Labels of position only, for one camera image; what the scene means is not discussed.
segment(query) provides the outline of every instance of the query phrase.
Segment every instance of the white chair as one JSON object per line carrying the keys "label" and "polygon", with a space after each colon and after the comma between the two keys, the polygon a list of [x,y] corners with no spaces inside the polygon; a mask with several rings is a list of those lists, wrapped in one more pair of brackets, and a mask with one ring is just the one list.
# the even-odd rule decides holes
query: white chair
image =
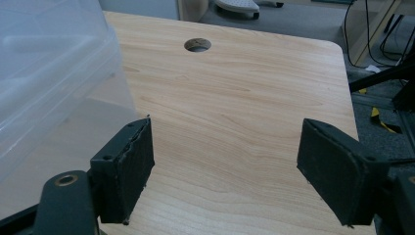
{"label": "white chair", "polygon": [[[275,4],[277,8],[284,5],[284,3],[279,3],[275,0],[262,0],[256,2],[270,2]],[[254,13],[253,19],[257,20],[259,18],[259,7],[256,5],[254,0],[215,0],[215,4],[218,12],[225,9],[227,11],[237,13]]]}

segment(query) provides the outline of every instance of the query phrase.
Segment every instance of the black mount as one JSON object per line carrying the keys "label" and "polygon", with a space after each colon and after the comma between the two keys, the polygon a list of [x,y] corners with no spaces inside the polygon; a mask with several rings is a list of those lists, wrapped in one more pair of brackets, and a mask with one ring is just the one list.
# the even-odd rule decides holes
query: black mount
{"label": "black mount", "polygon": [[342,225],[369,225],[377,214],[394,234],[415,234],[415,173],[392,180],[391,166],[335,126],[303,121],[298,168]]}
{"label": "black mount", "polygon": [[90,161],[49,179],[40,203],[0,221],[0,234],[100,234],[103,223],[128,224],[155,165],[149,118],[120,130]]}

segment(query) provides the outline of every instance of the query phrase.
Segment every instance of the transparent plastic bin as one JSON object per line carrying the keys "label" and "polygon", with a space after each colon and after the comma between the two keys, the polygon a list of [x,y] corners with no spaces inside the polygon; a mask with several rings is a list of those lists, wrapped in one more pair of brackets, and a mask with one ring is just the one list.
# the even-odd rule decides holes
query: transparent plastic bin
{"label": "transparent plastic bin", "polygon": [[0,219],[137,119],[97,0],[0,1]]}

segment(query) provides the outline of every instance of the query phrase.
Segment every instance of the black cable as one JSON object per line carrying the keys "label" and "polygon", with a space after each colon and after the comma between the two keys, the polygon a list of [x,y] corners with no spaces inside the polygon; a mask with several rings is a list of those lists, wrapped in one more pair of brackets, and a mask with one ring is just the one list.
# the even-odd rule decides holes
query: black cable
{"label": "black cable", "polygon": [[405,60],[405,54],[406,54],[406,51],[408,50],[408,46],[409,46],[409,43],[410,43],[410,42],[411,42],[411,40],[412,40],[412,36],[414,35],[414,32],[415,32],[415,26],[414,26],[414,28],[412,29],[412,33],[411,33],[411,35],[409,36],[408,43],[406,43],[405,50],[403,50],[402,57],[400,58],[400,63],[401,63],[401,64],[402,64],[402,62]]}
{"label": "black cable", "polygon": [[399,15],[399,17],[397,18],[397,20],[394,22],[393,26],[388,31],[387,36],[384,38],[384,40],[382,41],[381,45],[379,46],[379,50],[381,50],[381,52],[384,55],[384,57],[386,57],[386,58],[388,58],[389,60],[392,60],[392,61],[398,61],[398,59],[391,58],[388,55],[386,55],[386,53],[387,54],[390,54],[390,55],[397,55],[399,57],[401,57],[402,54],[401,53],[397,53],[397,52],[388,52],[388,51],[386,51],[385,50],[385,45],[387,44],[387,41],[388,41],[389,37],[391,36],[392,32],[394,31],[394,29],[397,27],[398,24],[400,24],[402,22],[403,17],[404,17],[404,15]]}
{"label": "black cable", "polygon": [[377,61],[373,56],[372,56],[372,52],[371,52],[371,50],[370,50],[370,33],[369,33],[369,8],[368,8],[368,4],[367,4],[367,0],[365,0],[365,6],[366,6],[366,37],[367,37],[367,44],[366,44],[366,46],[367,46],[367,49],[368,49],[368,51],[369,51],[369,56],[370,56],[370,58],[374,61],[374,62],[376,62],[376,63],[378,63],[379,65],[382,65],[382,66],[384,66],[384,67],[394,67],[394,66],[391,66],[391,65],[387,65],[387,64],[383,64],[383,63],[381,63],[381,62],[379,62],[379,61]]}
{"label": "black cable", "polygon": [[350,0],[350,4],[348,4],[347,10],[346,10],[346,15],[345,15],[345,21],[344,21],[344,25],[345,25],[345,41],[346,41],[347,59],[348,59],[348,62],[349,62],[349,63],[350,63],[353,67],[360,68],[360,69],[366,69],[366,68],[364,68],[364,67],[360,67],[360,66],[357,66],[357,65],[355,65],[354,63],[352,63],[352,62],[351,62],[351,59],[350,59],[350,53],[348,52],[348,39],[347,39],[347,28],[346,28],[346,22],[347,22],[348,10],[350,9],[351,5],[353,5],[353,2],[354,2],[354,0]]}

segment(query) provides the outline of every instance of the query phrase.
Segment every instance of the wooden table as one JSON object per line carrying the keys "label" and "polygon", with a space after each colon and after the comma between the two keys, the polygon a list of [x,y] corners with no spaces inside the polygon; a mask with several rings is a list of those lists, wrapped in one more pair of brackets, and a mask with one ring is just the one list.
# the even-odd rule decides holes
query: wooden table
{"label": "wooden table", "polygon": [[[334,43],[107,13],[156,166],[109,234],[375,234],[341,227],[297,170],[304,118],[357,137]],[[205,52],[184,43],[205,38]]]}

